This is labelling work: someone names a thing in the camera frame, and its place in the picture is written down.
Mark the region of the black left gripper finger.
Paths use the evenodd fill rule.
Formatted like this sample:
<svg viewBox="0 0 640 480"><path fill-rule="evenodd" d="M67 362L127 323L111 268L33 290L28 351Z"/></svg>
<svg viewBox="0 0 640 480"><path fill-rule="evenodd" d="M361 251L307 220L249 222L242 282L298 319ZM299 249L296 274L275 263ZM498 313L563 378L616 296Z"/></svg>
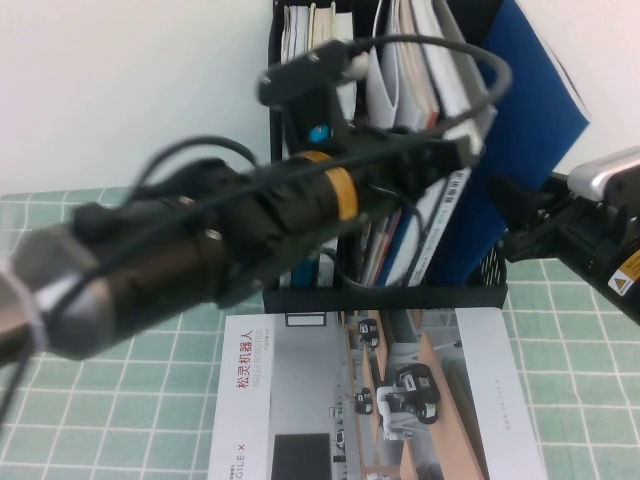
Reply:
<svg viewBox="0 0 640 480"><path fill-rule="evenodd" d="M477 132L446 132L443 139L470 154L482 154L484 150L483 139Z"/></svg>
<svg viewBox="0 0 640 480"><path fill-rule="evenodd" d="M455 171L474 168L478 157L470 153L425 150L420 153L414 168L421 175L450 175Z"/></svg>

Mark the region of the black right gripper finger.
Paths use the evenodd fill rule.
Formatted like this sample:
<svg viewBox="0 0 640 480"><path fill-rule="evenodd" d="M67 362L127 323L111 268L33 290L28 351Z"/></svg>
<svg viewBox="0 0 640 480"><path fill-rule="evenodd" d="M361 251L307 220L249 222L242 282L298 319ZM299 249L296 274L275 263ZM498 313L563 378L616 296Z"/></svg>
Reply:
<svg viewBox="0 0 640 480"><path fill-rule="evenodd" d="M555 229L506 231L502 236L502 250L507 261L524 261L554 256Z"/></svg>
<svg viewBox="0 0 640 480"><path fill-rule="evenodd" d="M504 175L488 177L487 195L510 231L526 230L539 219L549 203L549 194L521 185Z"/></svg>

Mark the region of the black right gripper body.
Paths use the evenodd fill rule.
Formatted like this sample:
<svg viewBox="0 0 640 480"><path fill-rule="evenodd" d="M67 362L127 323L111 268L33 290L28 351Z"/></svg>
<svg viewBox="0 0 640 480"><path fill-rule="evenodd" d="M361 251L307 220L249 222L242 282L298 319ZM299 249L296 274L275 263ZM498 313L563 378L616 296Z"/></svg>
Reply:
<svg viewBox="0 0 640 480"><path fill-rule="evenodd" d="M562 209L554 219L549 256L632 320L639 318L639 174L614 175L601 200L588 200L554 174L545 189L558 193Z"/></svg>

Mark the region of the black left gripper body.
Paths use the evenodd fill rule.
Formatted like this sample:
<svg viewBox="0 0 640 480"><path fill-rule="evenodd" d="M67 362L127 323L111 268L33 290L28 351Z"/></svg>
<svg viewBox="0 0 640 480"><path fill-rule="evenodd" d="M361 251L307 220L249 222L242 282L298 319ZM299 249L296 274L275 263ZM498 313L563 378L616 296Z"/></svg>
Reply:
<svg viewBox="0 0 640 480"><path fill-rule="evenodd" d="M365 124L349 124L345 151L367 153L390 148L391 151L359 167L347 167L344 173L344 213L346 215L386 215L415 203L439 180L448 175L421 175L414 163L425 150L453 152L450 141L430 139L420 146L402 148L407 130L385 131Z"/></svg>

